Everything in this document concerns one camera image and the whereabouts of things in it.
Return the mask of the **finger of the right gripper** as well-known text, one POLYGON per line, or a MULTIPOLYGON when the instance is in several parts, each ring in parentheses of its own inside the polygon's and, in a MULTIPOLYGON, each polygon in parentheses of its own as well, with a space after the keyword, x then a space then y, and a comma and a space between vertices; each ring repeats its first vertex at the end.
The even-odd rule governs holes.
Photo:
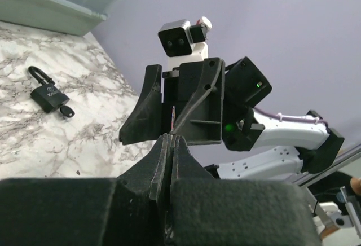
POLYGON ((119 131, 123 145, 156 140, 161 135, 162 66, 148 65, 139 99, 119 131))
POLYGON ((174 133, 182 136, 221 136, 223 115, 223 60, 208 58, 179 67, 174 133))

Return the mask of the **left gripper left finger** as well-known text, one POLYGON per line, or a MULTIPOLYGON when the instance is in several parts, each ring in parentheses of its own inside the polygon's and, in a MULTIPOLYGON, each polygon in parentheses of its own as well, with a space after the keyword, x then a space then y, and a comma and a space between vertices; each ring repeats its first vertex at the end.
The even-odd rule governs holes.
POLYGON ((171 136, 118 178, 1 181, 2 245, 164 245, 171 136))

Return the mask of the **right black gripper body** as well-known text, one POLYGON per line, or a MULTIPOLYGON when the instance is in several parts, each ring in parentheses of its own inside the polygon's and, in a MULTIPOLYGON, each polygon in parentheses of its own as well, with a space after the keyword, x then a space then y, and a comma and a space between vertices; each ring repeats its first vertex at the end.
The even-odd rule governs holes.
POLYGON ((165 88, 164 111, 175 107, 173 133, 189 146, 220 144, 224 98, 225 62, 221 58, 182 63, 175 88, 165 88))

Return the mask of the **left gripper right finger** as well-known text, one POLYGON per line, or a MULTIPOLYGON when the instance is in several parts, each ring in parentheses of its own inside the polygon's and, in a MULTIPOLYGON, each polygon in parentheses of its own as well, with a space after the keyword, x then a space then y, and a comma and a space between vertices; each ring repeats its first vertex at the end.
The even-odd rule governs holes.
POLYGON ((213 178, 174 144, 171 245, 321 245, 298 186, 213 178))

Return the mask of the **small silver key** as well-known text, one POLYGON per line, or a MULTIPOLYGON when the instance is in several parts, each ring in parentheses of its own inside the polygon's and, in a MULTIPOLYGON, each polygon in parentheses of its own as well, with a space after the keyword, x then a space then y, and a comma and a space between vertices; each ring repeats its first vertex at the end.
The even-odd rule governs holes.
POLYGON ((174 134, 174 127, 175 127, 175 106, 172 106, 171 109, 171 129, 170 129, 170 134, 173 135, 174 134))

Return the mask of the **black padlock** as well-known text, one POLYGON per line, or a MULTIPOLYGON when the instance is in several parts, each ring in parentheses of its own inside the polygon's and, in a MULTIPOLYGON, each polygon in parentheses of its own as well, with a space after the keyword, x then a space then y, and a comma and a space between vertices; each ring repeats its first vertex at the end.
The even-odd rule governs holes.
POLYGON ((55 87, 55 82, 45 72, 35 66, 28 67, 28 71, 41 84, 30 96, 44 112, 57 111, 69 102, 70 99, 55 87))

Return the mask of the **black headed key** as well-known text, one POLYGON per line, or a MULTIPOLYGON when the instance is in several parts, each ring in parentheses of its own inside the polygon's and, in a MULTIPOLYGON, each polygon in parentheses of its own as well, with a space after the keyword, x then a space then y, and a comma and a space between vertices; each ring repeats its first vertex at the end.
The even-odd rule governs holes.
POLYGON ((67 105, 63 105, 59 108, 60 113, 63 115, 63 117, 65 118, 72 118, 75 115, 75 112, 73 109, 71 109, 71 107, 67 106, 67 105))

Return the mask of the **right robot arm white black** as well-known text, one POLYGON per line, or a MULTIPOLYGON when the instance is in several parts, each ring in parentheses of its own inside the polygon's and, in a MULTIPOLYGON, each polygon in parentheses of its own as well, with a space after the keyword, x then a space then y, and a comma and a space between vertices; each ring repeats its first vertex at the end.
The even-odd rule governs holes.
POLYGON ((268 147, 249 160, 209 166, 217 178, 271 179, 325 171, 344 138, 315 111, 297 117, 258 109, 271 90, 246 57, 229 66, 221 58, 184 62, 167 72, 149 65, 119 140, 128 145, 168 133, 183 136, 190 146, 223 143, 237 152, 268 147))

